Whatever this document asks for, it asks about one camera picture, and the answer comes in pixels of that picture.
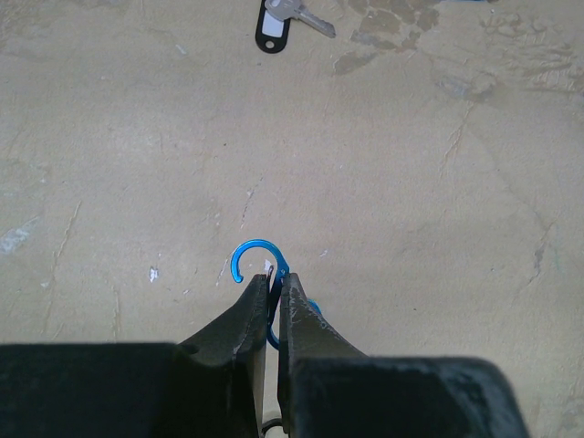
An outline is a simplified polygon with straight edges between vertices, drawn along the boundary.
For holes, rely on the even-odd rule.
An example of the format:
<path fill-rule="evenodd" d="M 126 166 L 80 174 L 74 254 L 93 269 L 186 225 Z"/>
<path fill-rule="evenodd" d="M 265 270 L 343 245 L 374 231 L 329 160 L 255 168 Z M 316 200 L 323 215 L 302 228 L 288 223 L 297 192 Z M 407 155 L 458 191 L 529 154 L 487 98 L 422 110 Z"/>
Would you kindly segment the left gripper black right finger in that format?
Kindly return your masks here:
<path fill-rule="evenodd" d="M 283 282 L 277 399 L 290 437 L 527 437 L 505 375 L 473 357 L 368 356 Z"/>

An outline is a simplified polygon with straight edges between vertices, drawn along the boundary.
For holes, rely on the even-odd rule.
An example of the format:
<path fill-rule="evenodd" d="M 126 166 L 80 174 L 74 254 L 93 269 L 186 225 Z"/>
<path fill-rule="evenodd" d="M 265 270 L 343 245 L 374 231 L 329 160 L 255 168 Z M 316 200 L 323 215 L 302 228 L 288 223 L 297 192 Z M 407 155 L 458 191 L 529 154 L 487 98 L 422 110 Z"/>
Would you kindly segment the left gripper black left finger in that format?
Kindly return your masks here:
<path fill-rule="evenodd" d="M 1 348 L 4 437 L 257 437 L 267 278 L 181 343 Z"/>

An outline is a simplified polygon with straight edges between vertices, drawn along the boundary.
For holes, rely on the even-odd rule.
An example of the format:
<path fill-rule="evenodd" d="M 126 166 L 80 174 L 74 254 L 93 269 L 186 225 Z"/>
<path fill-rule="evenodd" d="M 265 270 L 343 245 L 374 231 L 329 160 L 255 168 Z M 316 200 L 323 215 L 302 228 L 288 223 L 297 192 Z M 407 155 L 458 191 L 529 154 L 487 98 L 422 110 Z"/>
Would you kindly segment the silver key with black tag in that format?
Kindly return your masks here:
<path fill-rule="evenodd" d="M 255 42 L 267 54 L 277 54 L 287 45 L 288 31 L 292 20 L 300 21 L 317 30 L 325 37 L 335 38 L 335 27 L 310 13 L 300 0 L 265 0 L 255 29 Z"/>

